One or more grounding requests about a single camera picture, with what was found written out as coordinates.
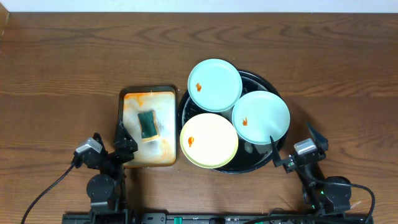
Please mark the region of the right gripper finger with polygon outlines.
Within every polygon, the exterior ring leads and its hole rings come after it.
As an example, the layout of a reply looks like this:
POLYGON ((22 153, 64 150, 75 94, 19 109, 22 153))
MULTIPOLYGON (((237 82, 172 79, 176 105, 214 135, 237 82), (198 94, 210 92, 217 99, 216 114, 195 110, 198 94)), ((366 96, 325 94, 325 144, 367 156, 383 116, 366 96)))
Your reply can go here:
POLYGON ((326 137, 321 135, 317 130, 315 130, 310 123, 306 122, 306 125, 308 127, 308 130, 312 136, 312 139, 317 147, 317 149, 321 151, 327 151, 328 150, 328 140, 326 137))
POLYGON ((279 151, 276 147, 276 144, 272 138, 272 136, 270 136, 270 140, 271 140, 271 146, 272 146, 272 161, 275 167, 279 167, 283 164, 282 159, 280 158, 279 155, 279 151))

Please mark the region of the green yellow sponge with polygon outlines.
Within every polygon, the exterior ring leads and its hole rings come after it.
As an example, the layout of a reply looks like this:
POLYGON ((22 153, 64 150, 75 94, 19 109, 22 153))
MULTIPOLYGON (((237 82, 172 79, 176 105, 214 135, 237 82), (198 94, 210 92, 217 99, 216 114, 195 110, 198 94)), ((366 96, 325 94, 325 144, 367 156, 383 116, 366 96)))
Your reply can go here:
POLYGON ((154 141, 160 137, 157 121, 155 117, 155 111, 145 111, 138 115, 139 124, 141 128, 141 138, 143 142, 154 141))

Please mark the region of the black rectangular soapy tray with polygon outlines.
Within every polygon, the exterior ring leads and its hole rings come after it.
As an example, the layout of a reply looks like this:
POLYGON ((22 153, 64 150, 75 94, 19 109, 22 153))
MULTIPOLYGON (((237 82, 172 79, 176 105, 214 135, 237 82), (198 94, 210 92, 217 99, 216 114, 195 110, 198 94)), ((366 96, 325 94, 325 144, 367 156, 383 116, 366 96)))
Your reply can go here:
POLYGON ((117 134, 114 144, 127 146, 134 158, 128 169, 165 167, 177 158, 177 99, 173 86, 130 86, 119 93, 117 134))

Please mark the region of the yellow plate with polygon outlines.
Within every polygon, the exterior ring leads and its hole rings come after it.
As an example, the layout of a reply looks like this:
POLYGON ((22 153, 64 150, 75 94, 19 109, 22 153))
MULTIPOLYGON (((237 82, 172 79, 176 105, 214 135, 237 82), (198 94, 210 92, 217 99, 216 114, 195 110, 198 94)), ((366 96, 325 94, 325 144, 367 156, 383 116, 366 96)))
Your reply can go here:
POLYGON ((180 145, 190 162, 202 168, 215 169, 233 159, 239 139, 234 126, 226 118, 203 113, 183 125, 180 145))

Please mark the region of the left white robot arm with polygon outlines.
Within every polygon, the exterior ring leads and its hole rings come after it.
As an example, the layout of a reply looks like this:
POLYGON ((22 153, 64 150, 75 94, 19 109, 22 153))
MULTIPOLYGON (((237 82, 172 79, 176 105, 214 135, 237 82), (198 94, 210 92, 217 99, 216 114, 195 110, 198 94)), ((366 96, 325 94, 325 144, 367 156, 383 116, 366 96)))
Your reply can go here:
POLYGON ((89 156, 88 168, 99 170, 86 187, 91 203, 88 223, 132 224, 134 213, 127 207, 124 164, 134 159, 137 143, 120 121, 114 138, 114 152, 102 150, 89 156))

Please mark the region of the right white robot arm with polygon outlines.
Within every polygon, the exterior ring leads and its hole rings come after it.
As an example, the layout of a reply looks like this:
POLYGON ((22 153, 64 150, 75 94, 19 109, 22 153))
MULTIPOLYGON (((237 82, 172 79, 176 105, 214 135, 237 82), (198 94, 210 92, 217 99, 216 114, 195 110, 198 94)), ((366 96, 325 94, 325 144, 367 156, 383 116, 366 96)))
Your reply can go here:
POLYGON ((286 173, 296 172, 303 187, 303 197, 313 209, 322 215, 342 214, 351 208, 350 181, 342 176, 325 177, 319 162, 326 158, 328 140, 307 125, 311 138, 294 145, 295 152, 281 159, 273 138, 272 161, 282 166, 286 173))

